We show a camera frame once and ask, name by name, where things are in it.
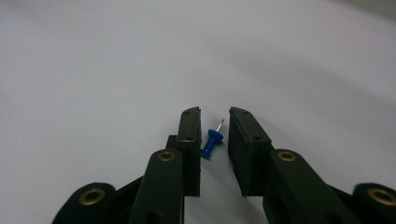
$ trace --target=blue push pin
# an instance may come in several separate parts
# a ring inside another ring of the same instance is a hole
[[[201,156],[203,158],[210,159],[210,157],[212,157],[210,152],[213,150],[213,147],[215,146],[216,143],[221,142],[221,140],[223,139],[223,135],[219,133],[219,129],[223,124],[223,122],[224,119],[221,121],[217,130],[209,129],[209,131],[207,132],[207,134],[209,134],[209,140],[207,140],[205,148],[201,149]]]

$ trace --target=push pin head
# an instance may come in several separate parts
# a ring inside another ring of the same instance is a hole
[[[221,142],[221,140],[224,138],[221,133],[219,133],[219,129],[221,128],[221,125],[224,123],[224,119],[221,121],[219,127],[216,130],[209,129],[207,134],[209,135],[209,140],[207,140],[207,143],[204,147],[204,149],[201,149],[201,156],[205,159],[210,159],[212,155],[210,152],[213,150],[213,147],[215,144]]]

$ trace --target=gray background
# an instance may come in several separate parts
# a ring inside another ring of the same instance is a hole
[[[196,105],[225,139],[186,223],[266,223],[233,177],[230,106],[328,184],[396,189],[395,5],[1,1],[0,222],[51,223],[76,189],[135,180]]]

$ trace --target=push pin needle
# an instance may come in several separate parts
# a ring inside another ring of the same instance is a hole
[[[203,158],[210,159],[210,157],[212,157],[210,152],[213,150],[213,147],[216,143],[221,142],[221,140],[223,139],[223,135],[219,133],[219,129],[221,128],[221,125],[223,123],[224,119],[221,121],[219,127],[216,130],[209,129],[209,131],[207,132],[207,134],[209,134],[209,140],[207,140],[204,149],[201,149],[201,156]]]

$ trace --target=push pin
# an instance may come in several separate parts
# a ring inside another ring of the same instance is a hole
[[[207,140],[204,149],[201,149],[201,156],[203,158],[210,159],[210,157],[212,157],[210,152],[213,150],[213,147],[216,143],[221,142],[221,140],[223,139],[223,135],[219,133],[219,129],[223,123],[224,119],[221,121],[219,127],[216,130],[209,129],[209,131],[207,132],[207,134],[209,134],[209,140]]]

